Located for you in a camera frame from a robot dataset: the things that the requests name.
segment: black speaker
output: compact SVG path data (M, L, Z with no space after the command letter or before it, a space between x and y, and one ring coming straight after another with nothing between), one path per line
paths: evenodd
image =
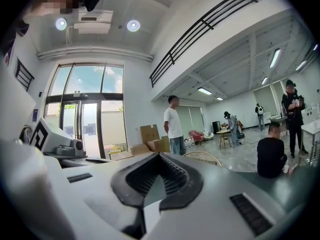
M219 131L221 130L220 121L212 122L212 127L213 127L213 133L214 133L214 134L216 134L217 132L219 132Z

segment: floor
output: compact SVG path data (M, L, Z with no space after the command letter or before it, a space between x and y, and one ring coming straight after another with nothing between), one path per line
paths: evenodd
M243 145L237 145L235 147L230 147L228 140L225 140L225 147L220 145L220 136L216 134L213 140L203 142L201 146L193 145L189 147L186 152L194 151L206 151L214 155L221 162L222 166L228 169L231 169L235 172L256 172L257 171L257 146L259 140L267 137L268 135L268 126L265 130L260 131L258 127L245 129L243 131L245 138L242 138L240 141ZM288 156L288 165L293 167L299 161L299 148L298 140L296 140L295 148L295 158L290 158L290 148L289 148L289 132L287 135L285 132L281 133L281 140L284 142L284 152ZM311 150L311 137L304 136L303 144L305 149L310 152Z

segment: white t-shirt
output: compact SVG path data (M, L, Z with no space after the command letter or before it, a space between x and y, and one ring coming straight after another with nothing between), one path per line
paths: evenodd
M168 121L168 137L169 139L174 139L181 137L182 129L181 129L181 123L179 119L179 115L175 109L172 109L171 107L168 107L167 110L164 112L164 121Z

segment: jeans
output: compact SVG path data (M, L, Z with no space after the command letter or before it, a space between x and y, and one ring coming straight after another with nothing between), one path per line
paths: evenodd
M291 153L295 152L295 146L296 146L296 135L298 137L298 144L299 149L301 151L305 150L305 147L302 146L301 148L301 137L302 137L302 130L301 130L301 124L296 122L289 122L289 134L290 134L290 151Z
M265 118L263 114L258 114L258 123L259 123L260 130L265 128Z
M183 156L186 153L184 136L177 138L170 138L170 152L172 154Z
M237 128L233 128L233 130L231 130L230 133L231 133L232 145L235 146L235 145L239 144L240 141L237 138Z

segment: black cap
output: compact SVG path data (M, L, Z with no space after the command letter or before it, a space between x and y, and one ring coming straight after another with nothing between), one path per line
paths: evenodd
M288 86L294 86L294 82L292 82L290 79L287 80L285 83L285 87L288 87Z

